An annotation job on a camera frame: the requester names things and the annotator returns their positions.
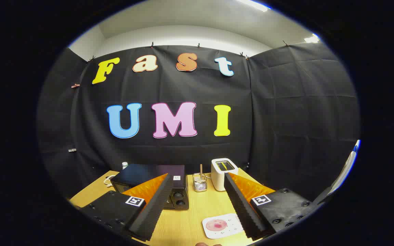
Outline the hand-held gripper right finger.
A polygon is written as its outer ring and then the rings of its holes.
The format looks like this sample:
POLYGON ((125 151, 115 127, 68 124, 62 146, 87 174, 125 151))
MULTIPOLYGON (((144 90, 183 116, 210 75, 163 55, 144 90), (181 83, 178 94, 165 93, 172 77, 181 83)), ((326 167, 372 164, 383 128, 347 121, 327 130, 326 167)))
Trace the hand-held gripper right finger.
POLYGON ((273 190, 233 173, 225 173, 224 187, 246 236, 253 240, 293 227, 316 207, 288 188, 273 190))

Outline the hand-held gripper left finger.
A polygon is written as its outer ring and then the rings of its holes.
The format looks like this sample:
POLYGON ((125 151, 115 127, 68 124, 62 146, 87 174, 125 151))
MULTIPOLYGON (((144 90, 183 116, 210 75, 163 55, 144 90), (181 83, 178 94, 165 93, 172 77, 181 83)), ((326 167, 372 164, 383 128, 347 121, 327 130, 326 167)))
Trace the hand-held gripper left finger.
POLYGON ((166 173, 122 193, 109 191, 80 212, 117 235, 149 241, 172 186, 166 173))

